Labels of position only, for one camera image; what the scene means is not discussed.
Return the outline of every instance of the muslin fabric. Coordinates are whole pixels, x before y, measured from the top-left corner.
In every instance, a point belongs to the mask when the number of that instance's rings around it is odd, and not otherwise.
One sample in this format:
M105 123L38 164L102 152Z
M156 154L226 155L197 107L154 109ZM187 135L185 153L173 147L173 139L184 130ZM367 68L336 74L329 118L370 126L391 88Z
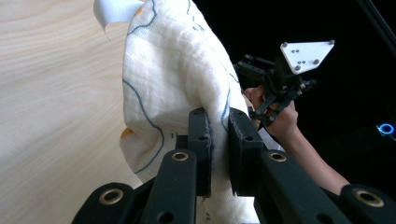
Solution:
M230 107L248 113L229 55L191 0L149 0L135 13L125 42L124 120L120 148L146 182L163 155L188 134L203 107L213 139L212 195L197 199L197 223L259 223L253 198L234 196L228 174Z

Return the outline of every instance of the orange stain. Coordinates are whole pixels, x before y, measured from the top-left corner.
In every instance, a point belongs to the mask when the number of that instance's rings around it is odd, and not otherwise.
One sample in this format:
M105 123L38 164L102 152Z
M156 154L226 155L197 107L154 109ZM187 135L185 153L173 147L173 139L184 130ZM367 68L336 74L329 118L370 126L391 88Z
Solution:
M139 15L139 14L142 12L142 10L143 10L143 8L140 7L140 8L136 11L136 13L134 14L134 17L137 16L137 15Z
M128 136L128 134L133 133L133 132L134 132L134 131L132 131L132 129L126 128L126 129L122 132L121 138L124 138L124 137Z

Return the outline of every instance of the robotic arm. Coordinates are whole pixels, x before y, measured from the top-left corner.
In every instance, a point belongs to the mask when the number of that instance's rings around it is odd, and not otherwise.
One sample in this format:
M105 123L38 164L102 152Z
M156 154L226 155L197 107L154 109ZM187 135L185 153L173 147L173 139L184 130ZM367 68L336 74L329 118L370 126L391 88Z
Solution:
M304 92L318 85L315 79L303 80L301 73L317 68L334 46L334 41L283 43L280 45L283 57L276 57L274 63L262 58L245 55L233 67L238 76L259 82L265 87L265 101L255 110L249 109L249 116L265 126L271 125L276 116ZM270 104L279 106L267 113Z

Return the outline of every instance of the human hand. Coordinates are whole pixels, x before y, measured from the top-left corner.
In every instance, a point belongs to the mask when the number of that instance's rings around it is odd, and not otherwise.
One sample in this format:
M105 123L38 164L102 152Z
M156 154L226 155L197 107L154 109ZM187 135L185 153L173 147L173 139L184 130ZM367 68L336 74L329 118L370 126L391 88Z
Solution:
M256 109L265 100L264 86L260 85L257 88L247 88L245 90L245 95ZM278 106L279 103L270 104L269 108L263 113L269 115ZM297 117L298 113L295 110L294 101L291 101L290 104L277 115L273 123L270 126L265 127L265 130L277 139L285 138L297 129Z

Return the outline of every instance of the wooden surface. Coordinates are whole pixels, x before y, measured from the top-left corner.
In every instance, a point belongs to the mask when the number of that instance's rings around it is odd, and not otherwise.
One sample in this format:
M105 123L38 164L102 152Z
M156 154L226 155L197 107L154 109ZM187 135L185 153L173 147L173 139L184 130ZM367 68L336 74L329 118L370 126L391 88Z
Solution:
M71 223L89 195L137 187L119 148L127 23L90 1L0 0L0 223Z

